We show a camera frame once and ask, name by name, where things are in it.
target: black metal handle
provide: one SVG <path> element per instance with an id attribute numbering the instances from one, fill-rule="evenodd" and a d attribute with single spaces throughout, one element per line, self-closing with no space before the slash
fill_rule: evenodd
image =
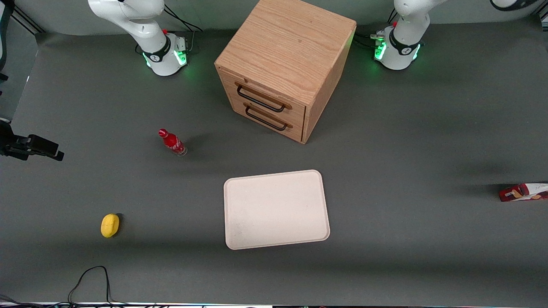
<path id="1" fill-rule="evenodd" d="M 267 122 L 267 121 L 265 121 L 265 120 L 259 118 L 258 116 L 252 115 L 251 113 L 249 113 L 249 109 L 250 109 L 250 107 L 249 107 L 249 106 L 246 106 L 246 115 L 250 116 L 251 118 L 254 118 L 255 120 L 257 120 L 257 121 L 259 121 L 259 122 L 261 122 L 261 123 L 264 123 L 264 124 L 266 124 L 266 125 L 272 127 L 272 128 L 275 129 L 275 130 L 279 130 L 280 132 L 283 131 L 283 130 L 285 130 L 285 129 L 287 128 L 287 124 L 285 124 L 285 123 L 284 123 L 283 127 L 278 127 L 278 126 L 276 126 L 276 125 L 274 125 L 274 124 L 271 124 L 271 123 L 269 123 L 269 122 Z"/>
<path id="2" fill-rule="evenodd" d="M 256 100 L 256 99 L 252 98 L 252 97 L 249 96 L 249 95 L 243 94 L 243 93 L 241 92 L 241 90 L 242 90 L 242 86 L 239 85 L 239 86 L 238 86 L 238 90 L 236 90 L 236 92 L 238 92 L 238 95 L 239 95 L 239 96 L 241 96 L 241 97 L 243 97 L 243 98 L 245 98 L 245 99 L 248 99 L 248 100 L 250 100 L 250 101 L 252 101 L 252 102 L 254 102 L 254 103 L 256 103 L 256 104 L 259 104 L 259 105 L 263 106 L 264 108 L 267 108 L 267 109 L 272 110 L 272 111 L 274 111 L 274 112 L 282 112 L 282 111 L 284 110 L 284 108 L 286 107 L 285 105 L 282 105 L 281 108 L 274 108 L 274 107 L 271 107 L 271 106 L 269 106 L 269 105 L 263 103 L 263 102 L 260 101 L 260 100 Z"/>

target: coca-cola bottle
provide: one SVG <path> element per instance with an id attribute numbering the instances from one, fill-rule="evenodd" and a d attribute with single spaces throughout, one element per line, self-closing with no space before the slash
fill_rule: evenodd
<path id="1" fill-rule="evenodd" d="M 165 146 L 172 150 L 175 155 L 183 156 L 186 154 L 186 146 L 181 142 L 181 140 L 179 140 L 179 138 L 177 138 L 175 134 L 169 133 L 167 130 L 162 128 L 158 131 L 158 135 L 160 135 L 160 137 L 164 140 Z"/>

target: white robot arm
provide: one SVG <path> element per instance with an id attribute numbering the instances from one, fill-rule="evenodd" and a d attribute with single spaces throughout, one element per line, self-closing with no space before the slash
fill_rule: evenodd
<path id="1" fill-rule="evenodd" d="M 185 39 L 164 33 L 153 19 L 164 11 L 164 0 L 88 0 L 88 4 L 95 15 L 135 39 L 154 73 L 169 76 L 186 65 Z"/>
<path id="2" fill-rule="evenodd" d="M 374 59 L 391 70 L 407 68 L 417 57 L 420 40 L 430 25 L 428 12 L 447 0 L 394 0 L 400 15 L 396 26 L 388 26 L 371 35 L 377 40 Z M 490 0 L 499 10 L 516 10 L 538 0 Z"/>

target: white tray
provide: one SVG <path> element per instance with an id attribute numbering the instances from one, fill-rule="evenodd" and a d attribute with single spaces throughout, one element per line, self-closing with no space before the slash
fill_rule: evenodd
<path id="1" fill-rule="evenodd" d="M 228 179 L 224 189 L 225 239 L 230 249 L 329 237 L 322 175 L 316 170 Z"/>

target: bottle cap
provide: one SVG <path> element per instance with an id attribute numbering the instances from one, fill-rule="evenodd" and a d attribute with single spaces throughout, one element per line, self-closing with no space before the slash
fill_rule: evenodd
<path id="1" fill-rule="evenodd" d="M 162 137 L 162 138 L 165 138 L 165 137 L 167 137 L 167 136 L 169 135 L 169 133 L 168 133 L 167 130 L 165 130 L 165 129 L 162 128 L 162 129 L 160 129 L 160 130 L 158 131 L 158 135 L 160 135 L 160 137 Z"/>

